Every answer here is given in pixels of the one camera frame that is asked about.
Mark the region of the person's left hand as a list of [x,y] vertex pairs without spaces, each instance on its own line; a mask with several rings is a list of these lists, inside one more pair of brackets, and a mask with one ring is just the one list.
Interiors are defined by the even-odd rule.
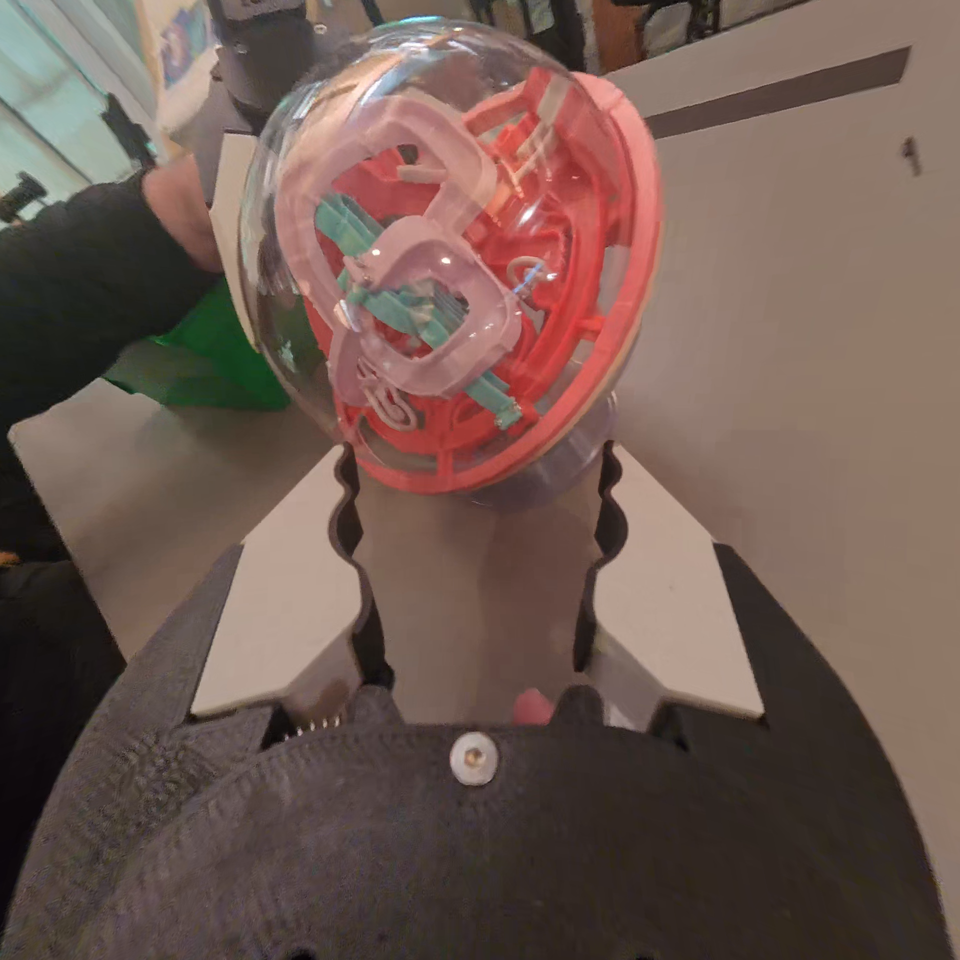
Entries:
[[223,272],[199,167],[192,152],[186,151],[144,174],[143,198],[164,231],[201,270]]

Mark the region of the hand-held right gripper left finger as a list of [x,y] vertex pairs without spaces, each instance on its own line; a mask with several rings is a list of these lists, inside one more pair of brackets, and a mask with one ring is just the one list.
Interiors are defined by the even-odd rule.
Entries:
[[246,535],[191,712],[279,705],[336,718],[362,686],[394,689],[369,575],[354,450],[335,445]]

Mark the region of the person's dark clothing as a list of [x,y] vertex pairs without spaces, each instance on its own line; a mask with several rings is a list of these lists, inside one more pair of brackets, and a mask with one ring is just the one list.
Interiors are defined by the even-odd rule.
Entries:
[[76,740],[126,660],[7,438],[1,460],[1,918]]

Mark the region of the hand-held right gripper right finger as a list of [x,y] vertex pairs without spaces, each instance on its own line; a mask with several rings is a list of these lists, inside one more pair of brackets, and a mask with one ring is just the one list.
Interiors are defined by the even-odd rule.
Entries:
[[601,456],[573,668],[606,723],[649,730],[680,705],[758,721],[762,695],[711,534],[621,445]]

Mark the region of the green plastic bin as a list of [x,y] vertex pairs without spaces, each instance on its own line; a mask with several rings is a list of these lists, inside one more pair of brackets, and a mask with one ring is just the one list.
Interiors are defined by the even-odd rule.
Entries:
[[125,348],[102,379],[170,409],[278,412],[292,402],[249,343],[224,279],[169,333]]

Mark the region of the person's left forearm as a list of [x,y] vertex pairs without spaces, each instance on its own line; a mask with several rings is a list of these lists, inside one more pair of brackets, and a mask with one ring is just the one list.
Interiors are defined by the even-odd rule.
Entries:
[[87,187],[2,230],[3,438],[174,330],[220,282],[150,208],[145,179]]

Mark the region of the clear maze ball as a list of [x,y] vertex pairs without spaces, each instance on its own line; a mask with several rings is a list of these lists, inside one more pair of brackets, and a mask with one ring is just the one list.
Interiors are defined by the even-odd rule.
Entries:
[[420,17],[354,37],[256,143],[239,257],[258,346],[359,469],[525,508],[614,432],[663,222],[612,81]]

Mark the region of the white cardboard box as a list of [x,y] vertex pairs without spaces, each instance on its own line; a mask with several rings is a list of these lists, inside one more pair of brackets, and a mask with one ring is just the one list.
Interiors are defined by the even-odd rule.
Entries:
[[216,39],[208,2],[150,2],[148,15],[164,92],[210,71]]

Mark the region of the small black stand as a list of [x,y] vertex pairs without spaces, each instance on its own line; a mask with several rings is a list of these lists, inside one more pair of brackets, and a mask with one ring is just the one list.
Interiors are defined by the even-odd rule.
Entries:
[[17,174],[17,184],[1,195],[1,224],[9,226],[20,222],[23,211],[34,204],[44,206],[49,196],[47,188],[25,171]]

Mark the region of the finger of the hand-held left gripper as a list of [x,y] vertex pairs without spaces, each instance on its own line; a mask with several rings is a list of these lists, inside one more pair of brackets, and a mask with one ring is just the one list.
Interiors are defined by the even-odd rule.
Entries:
[[210,206],[210,219],[226,287],[246,341],[253,349],[258,348],[258,340],[246,301],[241,226],[247,175],[257,143],[258,139],[249,134],[223,134]]

